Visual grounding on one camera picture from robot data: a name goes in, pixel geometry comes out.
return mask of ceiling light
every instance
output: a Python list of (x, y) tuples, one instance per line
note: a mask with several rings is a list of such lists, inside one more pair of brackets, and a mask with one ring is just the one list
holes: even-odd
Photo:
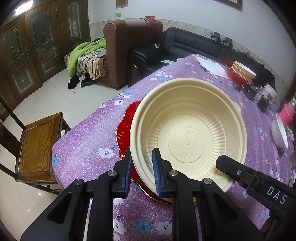
[(15, 15), (21, 14), (27, 10), (29, 10), (33, 5), (33, 0), (26, 2), (22, 5), (20, 5), (16, 10), (15, 10)]

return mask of white wall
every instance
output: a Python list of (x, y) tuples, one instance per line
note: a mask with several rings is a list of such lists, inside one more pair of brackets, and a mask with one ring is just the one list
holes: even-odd
[(285, 28), (262, 0), (243, 0), (242, 11), (214, 0), (89, 0), (89, 23), (120, 18), (175, 20), (207, 28), (242, 44), (266, 61), (289, 86), (296, 70), (296, 49)]

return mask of purple tablecloth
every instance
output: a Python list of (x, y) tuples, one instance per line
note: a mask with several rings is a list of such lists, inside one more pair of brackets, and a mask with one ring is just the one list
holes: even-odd
[[(232, 82), (220, 83), (201, 69), (193, 55), (165, 66), (139, 81), (131, 88), (102, 104), (93, 114), (65, 134), (52, 150), (54, 173), (62, 188), (73, 180), (89, 181), (112, 169), (119, 160), (115, 132), (127, 107), (142, 99), (157, 85), (175, 78), (190, 77), (208, 81), (224, 91), (242, 109), (247, 130), (248, 149), (245, 165), (268, 174), (288, 184), (295, 170), (291, 170), (287, 156), (293, 151), (288, 139), (288, 149), (282, 156), (271, 135), (271, 122), (275, 113), (261, 113), (254, 102), (242, 92), (235, 91)], [(244, 209), (253, 223), (260, 228), (268, 218), (269, 210), (250, 197), (236, 182), (227, 194)], [(126, 199), (114, 200), (114, 240), (171, 240), (172, 205), (150, 199), (131, 183)]]

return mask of green blanket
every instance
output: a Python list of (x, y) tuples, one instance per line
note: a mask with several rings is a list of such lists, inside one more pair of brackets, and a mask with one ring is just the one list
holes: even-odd
[(100, 39), (96, 42), (85, 42), (78, 45), (73, 52), (70, 54), (69, 57), (69, 64), (68, 64), (68, 74), (70, 77), (73, 77), (76, 73), (77, 68), (77, 61), (78, 59), (85, 54), (89, 54), (93, 51), (102, 51), (106, 48), (106, 39)]

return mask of white bowl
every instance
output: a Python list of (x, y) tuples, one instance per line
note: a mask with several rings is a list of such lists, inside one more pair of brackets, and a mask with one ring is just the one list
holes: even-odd
[(202, 80), (170, 80), (151, 90), (133, 118), (130, 148), (143, 182), (156, 193), (152, 149), (189, 178), (213, 179), (227, 191), (234, 180), (216, 169), (223, 154), (245, 162), (247, 134), (237, 105)]
[(288, 148), (287, 133), (278, 113), (271, 123), (271, 133), (278, 148)]

